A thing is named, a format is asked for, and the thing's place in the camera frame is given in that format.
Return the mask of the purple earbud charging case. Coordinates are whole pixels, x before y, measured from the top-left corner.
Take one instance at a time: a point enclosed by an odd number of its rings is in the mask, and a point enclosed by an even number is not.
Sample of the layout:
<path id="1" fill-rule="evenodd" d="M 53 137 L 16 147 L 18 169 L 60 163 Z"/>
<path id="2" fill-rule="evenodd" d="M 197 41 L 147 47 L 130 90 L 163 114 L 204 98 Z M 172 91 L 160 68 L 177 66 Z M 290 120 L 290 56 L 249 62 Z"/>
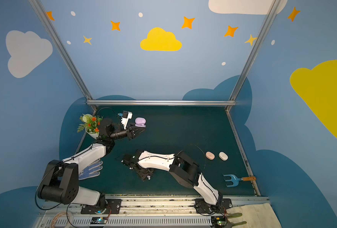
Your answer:
<path id="1" fill-rule="evenodd" d="M 145 128 L 146 127 L 146 119 L 143 118 L 143 117 L 137 117 L 135 119 L 135 126 Z"/>

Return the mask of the pink earbud charging case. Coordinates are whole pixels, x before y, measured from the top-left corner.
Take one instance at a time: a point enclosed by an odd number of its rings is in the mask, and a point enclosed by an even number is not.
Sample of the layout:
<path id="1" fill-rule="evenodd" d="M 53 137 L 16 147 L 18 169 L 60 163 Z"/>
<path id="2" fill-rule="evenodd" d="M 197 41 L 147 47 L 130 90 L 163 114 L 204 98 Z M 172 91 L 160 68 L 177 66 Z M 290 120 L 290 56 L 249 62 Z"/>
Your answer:
<path id="1" fill-rule="evenodd" d="M 215 159 L 215 155 L 212 152 L 206 152 L 205 156 L 206 156 L 207 159 L 209 159 L 211 161 Z"/>

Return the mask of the white earbud charging case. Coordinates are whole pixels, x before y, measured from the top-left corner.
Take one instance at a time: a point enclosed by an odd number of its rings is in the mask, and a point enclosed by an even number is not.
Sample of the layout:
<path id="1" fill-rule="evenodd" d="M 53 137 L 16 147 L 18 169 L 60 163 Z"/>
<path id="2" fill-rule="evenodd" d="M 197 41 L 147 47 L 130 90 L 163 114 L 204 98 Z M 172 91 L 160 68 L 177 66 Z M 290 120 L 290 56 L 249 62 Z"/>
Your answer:
<path id="1" fill-rule="evenodd" d="M 219 158 L 223 161 L 227 161 L 228 160 L 228 155 L 224 152 L 220 152 L 219 153 Z"/>

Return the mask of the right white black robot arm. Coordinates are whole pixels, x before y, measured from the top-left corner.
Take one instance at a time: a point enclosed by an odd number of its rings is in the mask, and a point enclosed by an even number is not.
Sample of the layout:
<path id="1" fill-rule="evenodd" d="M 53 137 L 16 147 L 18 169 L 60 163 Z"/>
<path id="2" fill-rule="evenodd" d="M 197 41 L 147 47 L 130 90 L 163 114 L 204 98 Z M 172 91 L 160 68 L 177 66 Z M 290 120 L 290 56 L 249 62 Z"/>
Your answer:
<path id="1" fill-rule="evenodd" d="M 183 152 L 154 154 L 137 151 L 135 155 L 124 155 L 122 163 L 134 170 L 142 181 L 149 179 L 154 170 L 167 171 L 180 185 L 199 193 L 206 204 L 221 207 L 223 195 L 209 184 L 199 164 Z"/>

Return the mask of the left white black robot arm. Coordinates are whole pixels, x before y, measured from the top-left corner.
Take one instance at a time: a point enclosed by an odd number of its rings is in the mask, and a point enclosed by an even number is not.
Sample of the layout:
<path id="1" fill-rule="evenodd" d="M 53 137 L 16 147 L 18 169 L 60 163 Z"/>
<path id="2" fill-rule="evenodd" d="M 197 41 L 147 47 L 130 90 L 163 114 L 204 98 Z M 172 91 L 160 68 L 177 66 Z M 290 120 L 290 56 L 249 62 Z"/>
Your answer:
<path id="1" fill-rule="evenodd" d="M 94 161 L 109 154 L 115 145 L 115 140 L 125 137 L 131 140 L 146 128 L 146 120 L 142 117 L 136 118 L 134 124 L 127 123 L 126 119 L 122 119 L 122 122 L 124 128 L 109 118 L 103 119 L 98 125 L 99 136 L 90 147 L 61 161 L 50 161 L 38 185 L 35 198 L 64 205 L 73 203 L 92 206 L 97 210 L 105 209 L 105 195 L 81 187 L 79 174 Z"/>

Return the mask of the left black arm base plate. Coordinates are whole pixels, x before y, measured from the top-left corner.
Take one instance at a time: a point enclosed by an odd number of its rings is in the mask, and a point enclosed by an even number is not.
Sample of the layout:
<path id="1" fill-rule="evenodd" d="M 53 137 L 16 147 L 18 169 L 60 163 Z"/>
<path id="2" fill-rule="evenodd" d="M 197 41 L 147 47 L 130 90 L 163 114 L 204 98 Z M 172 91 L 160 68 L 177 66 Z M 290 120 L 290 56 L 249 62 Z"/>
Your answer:
<path id="1" fill-rule="evenodd" d="M 83 205 L 81 214 L 83 215 L 109 215 L 119 214 L 122 200 L 121 199 L 106 199 L 106 205 L 102 209 L 97 206 Z"/>

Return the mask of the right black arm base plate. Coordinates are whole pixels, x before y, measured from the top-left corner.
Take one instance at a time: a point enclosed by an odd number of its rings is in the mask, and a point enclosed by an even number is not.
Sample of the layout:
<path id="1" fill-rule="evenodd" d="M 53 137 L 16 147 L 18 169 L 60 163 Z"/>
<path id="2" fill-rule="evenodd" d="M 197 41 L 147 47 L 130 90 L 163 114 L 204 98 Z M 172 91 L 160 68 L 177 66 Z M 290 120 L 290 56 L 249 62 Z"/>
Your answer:
<path id="1" fill-rule="evenodd" d="M 203 199 L 195 199 L 194 201 L 196 213 L 203 215 L 224 214 L 226 209 L 233 207 L 231 199 L 223 199 L 218 206 L 207 204 Z"/>

